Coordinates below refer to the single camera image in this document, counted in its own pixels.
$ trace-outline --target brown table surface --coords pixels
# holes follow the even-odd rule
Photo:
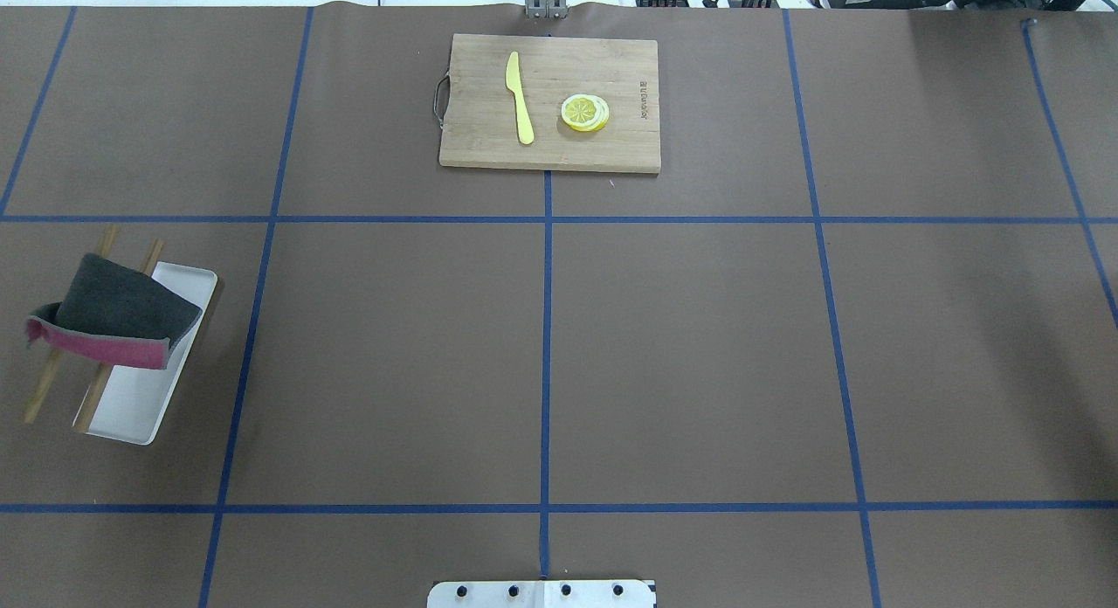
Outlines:
[[[0,605],[1118,605],[1118,18],[1024,16],[0,10]],[[439,167],[455,31],[656,39],[663,173]],[[114,221],[221,278],[150,447],[20,422]]]

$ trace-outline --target plastic knife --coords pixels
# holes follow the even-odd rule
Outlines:
[[[524,89],[520,86],[520,55],[517,51],[509,54],[509,64],[504,67],[504,86],[512,91],[517,99],[517,137],[524,145],[531,145],[536,140],[536,131],[532,130],[532,120],[528,117]]]

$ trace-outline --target yellow lemon slice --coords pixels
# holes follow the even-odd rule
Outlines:
[[[562,102],[563,123],[580,133],[601,130],[609,120],[606,99],[591,94],[572,94]]]

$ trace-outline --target white plate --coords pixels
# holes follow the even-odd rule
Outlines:
[[[127,365],[113,368],[97,411],[93,414],[91,436],[131,441],[133,445],[150,445],[155,439],[159,425],[163,421],[163,412],[171,402],[187,354],[190,353],[198,326],[217,286],[217,275],[211,270],[177,266],[174,263],[157,263],[151,277],[198,305],[202,313],[174,350],[171,350],[167,369],[148,370]]]

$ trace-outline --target gray cloth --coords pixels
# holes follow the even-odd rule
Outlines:
[[[31,314],[77,333],[169,340],[174,350],[201,310],[146,274],[87,254],[63,302]]]

